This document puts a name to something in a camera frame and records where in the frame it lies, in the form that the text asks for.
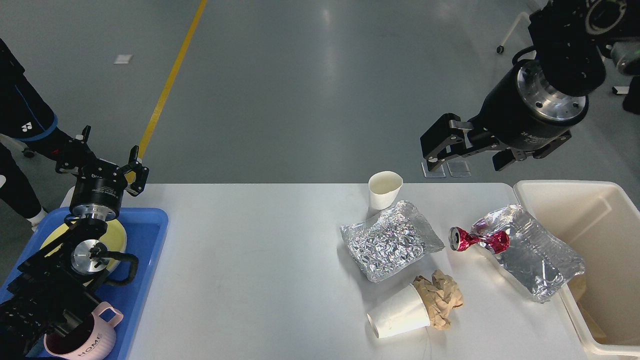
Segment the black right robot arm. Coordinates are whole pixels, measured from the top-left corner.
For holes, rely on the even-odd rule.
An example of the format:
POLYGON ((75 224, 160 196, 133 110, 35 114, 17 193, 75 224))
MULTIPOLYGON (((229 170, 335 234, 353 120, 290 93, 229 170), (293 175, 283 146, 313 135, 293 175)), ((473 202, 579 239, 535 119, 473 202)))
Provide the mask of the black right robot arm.
POLYGON ((424 170, 493 151, 493 167, 550 155, 571 137, 589 109, 588 96, 606 79, 604 59, 631 76, 622 102, 639 113, 639 2, 550 0, 531 13, 532 45, 489 92, 476 116, 442 114, 420 137, 424 170))

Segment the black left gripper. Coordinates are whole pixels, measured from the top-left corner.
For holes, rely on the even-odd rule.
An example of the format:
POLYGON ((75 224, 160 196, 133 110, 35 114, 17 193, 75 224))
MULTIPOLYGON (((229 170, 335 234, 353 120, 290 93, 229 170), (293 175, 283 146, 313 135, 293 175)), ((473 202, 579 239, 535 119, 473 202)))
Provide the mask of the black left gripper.
POLYGON ((140 147, 134 145, 127 164, 102 174, 99 158, 89 148, 91 129, 90 125, 85 126, 66 142, 55 162, 55 172, 76 178, 69 205, 71 215, 109 222, 119 216, 125 191, 133 197, 144 191, 150 169, 142 164, 138 157, 140 147))

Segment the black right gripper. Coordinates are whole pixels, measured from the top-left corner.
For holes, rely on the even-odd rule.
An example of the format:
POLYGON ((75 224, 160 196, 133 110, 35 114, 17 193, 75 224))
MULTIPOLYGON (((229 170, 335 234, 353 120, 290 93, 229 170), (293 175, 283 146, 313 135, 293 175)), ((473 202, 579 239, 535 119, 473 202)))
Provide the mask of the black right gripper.
POLYGON ((442 114, 420 137, 422 157, 432 171, 448 160, 498 151, 492 161, 500 172, 560 148, 572 137, 567 130, 580 123, 588 109, 587 96, 554 88, 539 60, 520 60, 489 92, 472 122, 452 112, 442 114))

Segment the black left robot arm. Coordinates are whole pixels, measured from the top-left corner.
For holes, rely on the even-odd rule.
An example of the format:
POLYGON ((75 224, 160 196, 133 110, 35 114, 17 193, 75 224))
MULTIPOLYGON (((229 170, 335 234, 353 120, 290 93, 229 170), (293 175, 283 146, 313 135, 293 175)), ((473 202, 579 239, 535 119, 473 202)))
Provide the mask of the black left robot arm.
POLYGON ((98 307, 97 289, 126 286, 137 275, 137 256, 112 251, 100 238, 118 218, 124 192, 141 194, 150 170, 138 145, 119 166, 94 155, 89 135, 86 126, 55 166, 57 173, 77 179, 64 219, 67 230, 19 264, 19 276, 7 287, 12 296, 1 305, 3 360, 26 360, 45 334, 70 335, 98 307))

